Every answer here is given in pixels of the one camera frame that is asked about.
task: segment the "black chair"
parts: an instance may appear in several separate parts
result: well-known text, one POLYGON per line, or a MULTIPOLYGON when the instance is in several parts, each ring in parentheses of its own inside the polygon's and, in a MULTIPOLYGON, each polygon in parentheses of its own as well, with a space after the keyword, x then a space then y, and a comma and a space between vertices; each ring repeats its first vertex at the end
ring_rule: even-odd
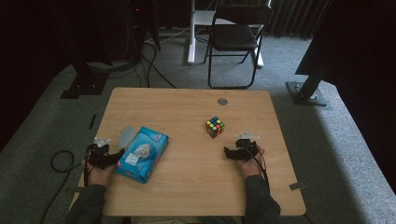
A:
POLYGON ((213 56, 245 56, 243 63, 250 52, 257 50, 259 55, 262 47, 262 32, 269 24, 273 16, 273 10, 264 5, 225 5, 220 7, 212 21, 212 27, 207 42, 205 60, 209 57, 208 85, 212 89, 247 89, 256 76, 256 67, 259 57, 255 57, 253 75, 251 81, 246 86, 228 86, 215 87, 211 84, 212 57, 213 56), (230 21, 230 24, 218 23, 219 20, 230 21), (255 35, 249 25, 258 25, 258 32, 255 35), (218 51, 246 51, 246 54, 216 54, 212 53, 212 49, 218 51))

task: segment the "blue tissue box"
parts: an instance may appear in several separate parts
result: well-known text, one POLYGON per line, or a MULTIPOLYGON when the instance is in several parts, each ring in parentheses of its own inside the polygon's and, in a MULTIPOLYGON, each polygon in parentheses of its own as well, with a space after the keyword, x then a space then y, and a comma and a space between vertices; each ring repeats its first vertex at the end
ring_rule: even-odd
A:
POLYGON ((142 127, 117 163, 116 173, 147 183, 168 146, 168 138, 166 134, 142 127))

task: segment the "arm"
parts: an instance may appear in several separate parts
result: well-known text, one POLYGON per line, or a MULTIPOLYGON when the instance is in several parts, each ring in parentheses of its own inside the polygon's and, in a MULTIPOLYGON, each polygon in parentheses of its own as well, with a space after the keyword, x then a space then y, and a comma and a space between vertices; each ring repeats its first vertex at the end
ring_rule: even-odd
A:
POLYGON ((105 205, 105 192, 110 182, 110 176, 115 166, 109 166, 105 170, 92 167, 87 163, 90 173, 88 187, 79 194, 66 216, 65 224, 71 223, 95 223, 102 216, 105 205))
MULTIPOLYGON (((261 154, 264 149, 257 146, 261 154)), ((262 164, 261 154, 256 155, 256 160, 262 164)), ((235 162, 245 178, 247 207, 245 211, 245 221, 247 224, 281 223, 280 207, 271 197, 269 189, 262 177, 262 170, 259 164, 250 159, 249 161, 235 162)))

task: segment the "dark sweater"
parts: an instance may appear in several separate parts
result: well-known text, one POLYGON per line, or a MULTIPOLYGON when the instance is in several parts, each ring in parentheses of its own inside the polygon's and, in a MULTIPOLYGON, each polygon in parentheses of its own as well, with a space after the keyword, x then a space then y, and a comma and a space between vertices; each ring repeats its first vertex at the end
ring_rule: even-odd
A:
MULTIPOLYGON (((246 224, 281 223, 280 207, 269 194, 265 181, 260 175, 249 176, 245 180, 247 208, 245 212, 246 224)), ((101 185, 86 187, 73 204, 67 214, 65 224, 92 224, 101 215, 105 204, 106 188, 101 185)), ((207 224, 229 224, 226 217, 203 217, 207 224)))

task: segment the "chair backrest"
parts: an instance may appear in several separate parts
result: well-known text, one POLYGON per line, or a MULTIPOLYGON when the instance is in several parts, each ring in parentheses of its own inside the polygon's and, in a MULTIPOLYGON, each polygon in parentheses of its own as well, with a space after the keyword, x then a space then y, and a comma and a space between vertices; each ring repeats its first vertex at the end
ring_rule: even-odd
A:
POLYGON ((268 25, 273 16, 273 10, 264 5, 225 5, 216 11, 212 25, 217 19, 231 21, 243 25, 268 25))

